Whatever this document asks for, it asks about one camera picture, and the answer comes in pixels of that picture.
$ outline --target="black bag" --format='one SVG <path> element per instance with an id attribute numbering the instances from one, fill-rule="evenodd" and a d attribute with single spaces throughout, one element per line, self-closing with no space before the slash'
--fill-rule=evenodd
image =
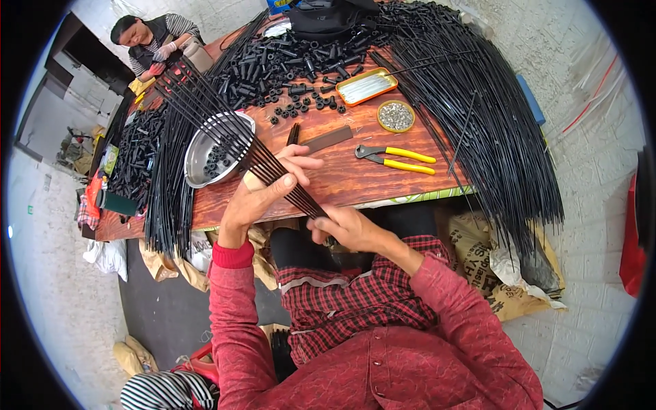
<path id="1" fill-rule="evenodd" d="M 373 0 L 332 0 L 329 7 L 300 9 L 300 0 L 289 3 L 291 30 L 301 39 L 331 41 L 342 34 L 349 34 L 359 25 L 375 27 L 367 17 L 378 16 L 380 9 Z"/>

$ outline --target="white glove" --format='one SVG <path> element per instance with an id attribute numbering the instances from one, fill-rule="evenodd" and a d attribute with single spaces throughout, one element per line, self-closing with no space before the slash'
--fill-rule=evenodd
<path id="1" fill-rule="evenodd" d="M 153 54 L 153 60 L 155 61 L 166 61 L 166 59 L 171 55 L 172 52 L 178 49 L 178 46 L 175 45 L 172 41 L 160 47 L 155 54 Z"/>

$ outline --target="black pants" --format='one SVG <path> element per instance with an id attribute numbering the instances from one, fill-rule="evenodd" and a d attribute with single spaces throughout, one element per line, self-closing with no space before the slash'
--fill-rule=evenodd
<path id="1" fill-rule="evenodd" d="M 399 238 L 415 235 L 438 235 L 434 209 L 421 202 L 364 209 L 362 213 L 383 229 Z M 312 233 L 299 221 L 300 230 L 278 228 L 271 233 L 271 254 L 278 269 L 303 267 L 341 272 L 330 250 L 312 241 Z"/>

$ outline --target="yellow pliers handle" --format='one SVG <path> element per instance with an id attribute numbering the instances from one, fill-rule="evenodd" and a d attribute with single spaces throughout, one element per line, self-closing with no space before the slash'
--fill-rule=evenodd
<path id="1" fill-rule="evenodd" d="M 389 150 L 398 150 L 398 148 L 388 148 L 386 152 L 388 154 L 401 155 L 401 154 L 398 154 L 396 152 L 394 152 L 394 153 L 389 152 Z M 424 174 L 429 174 L 429 175 L 435 175 L 435 170 L 434 169 L 431 169 L 431 168 L 428 168 L 428 167 L 422 167 L 421 165 L 406 164 L 405 162 L 394 161 L 392 159 L 384 159 L 382 164 L 385 165 L 386 167 L 402 169 L 404 171 L 413 171 L 413 172 L 416 172 L 416 173 L 424 173 Z"/>
<path id="2" fill-rule="evenodd" d="M 433 158 L 433 157 L 427 157 L 425 155 L 421 155 L 421 154 L 418 154 L 416 152 L 412 152 L 412 151 L 408 151 L 408 150 L 403 150 L 401 148 L 387 147 L 385 149 L 385 153 L 386 154 L 399 155 L 401 157 L 406 157 L 406 158 L 412 158 L 412 159 L 416 159 L 417 161 L 422 161 L 422 162 L 426 162 L 426 163 L 429 163 L 429 164 L 434 164 L 436 162 L 435 158 Z"/>

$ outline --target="red sleeve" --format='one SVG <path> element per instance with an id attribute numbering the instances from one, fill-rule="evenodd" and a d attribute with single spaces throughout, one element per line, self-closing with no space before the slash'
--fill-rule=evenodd
<path id="1" fill-rule="evenodd" d="M 426 254 L 419 270 L 410 279 L 410 286 L 440 316 L 440 329 L 447 342 L 456 346 L 471 360 L 493 371 L 499 378 L 519 384 L 535 408 L 543 407 L 540 380 L 501 329 L 501 322 L 492 313 L 489 304 L 467 280 L 435 255 Z M 502 400 L 507 389 L 498 386 L 495 398 Z"/>
<path id="2" fill-rule="evenodd" d="M 252 261 L 249 241 L 239 249 L 215 244 L 209 274 L 212 357 L 219 374 L 219 406 L 229 408 L 243 407 L 277 384 L 271 348 L 257 327 Z"/>

